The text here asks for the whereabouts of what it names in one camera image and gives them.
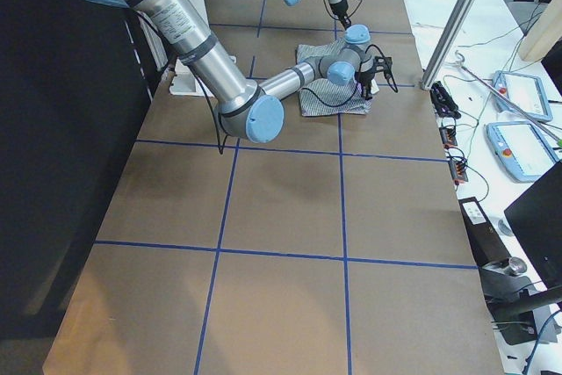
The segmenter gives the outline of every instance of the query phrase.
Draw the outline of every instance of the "black screen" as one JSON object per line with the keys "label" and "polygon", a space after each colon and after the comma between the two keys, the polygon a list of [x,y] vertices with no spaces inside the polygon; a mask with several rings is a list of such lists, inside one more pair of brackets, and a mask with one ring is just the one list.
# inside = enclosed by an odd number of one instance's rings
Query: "black screen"
{"label": "black screen", "polygon": [[505,211],[515,237],[544,284],[562,285],[562,162]]}

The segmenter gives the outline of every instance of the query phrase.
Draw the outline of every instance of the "white table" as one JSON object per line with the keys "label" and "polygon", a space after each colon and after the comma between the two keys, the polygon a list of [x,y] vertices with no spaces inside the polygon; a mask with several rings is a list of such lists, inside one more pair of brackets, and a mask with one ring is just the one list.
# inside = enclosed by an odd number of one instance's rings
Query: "white table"
{"label": "white table", "polygon": [[[405,1],[410,24],[414,36],[416,37],[416,46],[421,58],[421,65],[425,68],[457,0]],[[486,42],[512,29],[515,30],[505,37],[492,41],[484,46],[470,48],[458,47]],[[465,65],[469,69],[473,70],[482,78],[491,78],[495,71],[503,69],[508,61],[508,57],[514,51],[515,45],[521,37],[522,32],[517,27],[517,23],[509,13],[503,0],[476,0],[461,32],[455,40],[455,46],[451,49],[447,61],[455,61],[454,52],[458,49],[458,51],[465,56]],[[519,56],[516,56],[512,69],[516,70],[526,65],[528,65],[527,62],[522,61]],[[548,98],[560,100],[558,90],[540,62],[522,69],[522,73],[540,76]],[[443,77],[446,75],[472,79],[462,70],[453,66],[443,66],[439,72],[438,80],[442,81]],[[462,82],[451,77],[445,77],[445,82],[449,86],[450,94],[454,97],[459,109],[462,112],[470,113],[478,117],[488,96],[487,89],[480,83]],[[552,124],[555,126],[562,126],[562,106],[551,105],[551,108],[554,116]],[[494,159],[492,150],[486,144],[484,125],[489,122],[510,120],[522,119],[510,112],[498,113],[494,101],[490,99],[482,113],[479,126],[474,134],[472,152],[469,158],[469,165],[482,173],[488,183],[490,183],[490,192],[487,198],[481,202],[481,205],[496,229],[498,229],[498,221],[504,217],[503,211],[505,208],[531,185],[514,183],[505,170]],[[450,123],[453,123],[452,119],[445,120],[445,124]],[[463,113],[463,117],[458,121],[458,124],[473,126],[475,121],[467,116],[467,114]],[[468,153],[469,141],[473,131],[474,130],[468,126],[458,127],[458,144],[465,153]],[[553,129],[553,131],[562,135],[560,131],[555,129]],[[461,184],[458,187],[458,197],[468,198],[474,196],[476,198],[483,198],[486,193],[484,181],[470,170],[468,170],[468,177],[469,183]],[[513,256],[519,256],[529,263],[528,258],[514,237],[501,234],[501,239]],[[530,266],[526,275],[531,281],[537,281],[539,279],[532,266]],[[544,289],[542,284],[538,284],[536,287],[538,290]],[[557,306],[551,307],[552,311],[557,309]],[[557,321],[560,325],[562,318],[559,316],[557,317]],[[496,333],[496,341],[500,348],[501,360],[505,371],[521,373],[525,365],[524,359],[531,352],[533,343],[509,346],[505,343],[500,333]],[[515,356],[517,359],[508,359],[507,356]],[[562,372],[562,335],[558,336],[558,343],[541,344],[538,347],[529,374],[539,375],[541,369]]]}

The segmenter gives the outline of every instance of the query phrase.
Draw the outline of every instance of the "computer monitor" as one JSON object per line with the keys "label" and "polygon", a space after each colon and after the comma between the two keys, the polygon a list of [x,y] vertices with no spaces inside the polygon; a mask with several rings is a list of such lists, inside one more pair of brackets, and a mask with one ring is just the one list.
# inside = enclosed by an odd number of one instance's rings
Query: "computer monitor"
{"label": "computer monitor", "polygon": [[[547,288],[562,285],[562,162],[514,201],[505,215]],[[562,298],[558,306],[562,309]]]}

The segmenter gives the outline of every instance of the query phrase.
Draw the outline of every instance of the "brown table surface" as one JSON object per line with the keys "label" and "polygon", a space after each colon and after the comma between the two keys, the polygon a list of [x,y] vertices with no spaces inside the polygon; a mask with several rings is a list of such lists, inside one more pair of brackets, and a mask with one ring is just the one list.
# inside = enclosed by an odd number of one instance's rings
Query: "brown table surface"
{"label": "brown table surface", "polygon": [[[341,36],[321,0],[205,0],[248,77]],[[501,374],[403,0],[354,23],[394,60],[366,117],[214,146],[164,85],[44,365],[52,374]]]}

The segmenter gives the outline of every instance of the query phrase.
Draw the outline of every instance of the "dark wall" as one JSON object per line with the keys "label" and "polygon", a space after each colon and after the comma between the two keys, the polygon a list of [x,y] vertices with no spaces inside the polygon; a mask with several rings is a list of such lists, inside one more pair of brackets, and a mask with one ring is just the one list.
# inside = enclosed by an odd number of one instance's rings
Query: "dark wall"
{"label": "dark wall", "polygon": [[0,98],[0,332],[17,337],[49,319],[40,288],[72,240],[87,254],[149,106],[124,12],[0,0]]}

